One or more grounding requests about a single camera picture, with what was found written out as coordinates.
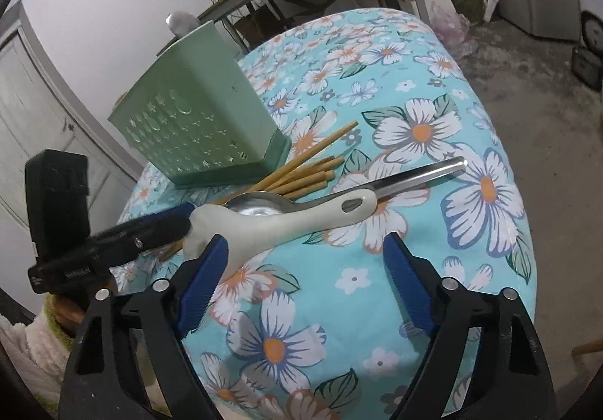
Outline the person's left hand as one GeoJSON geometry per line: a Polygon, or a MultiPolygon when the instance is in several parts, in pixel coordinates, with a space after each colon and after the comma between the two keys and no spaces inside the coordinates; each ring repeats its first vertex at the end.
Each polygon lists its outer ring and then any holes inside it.
{"type": "MultiPolygon", "coordinates": [[[[112,293],[118,292],[116,286],[115,276],[110,275],[101,285],[90,287],[88,290],[88,301],[94,298],[96,292],[100,289],[108,289],[112,293]]],[[[69,331],[71,334],[76,334],[80,324],[85,318],[86,311],[83,310],[77,303],[65,296],[50,296],[50,305],[52,315],[56,319],[57,323],[69,331]]]]}

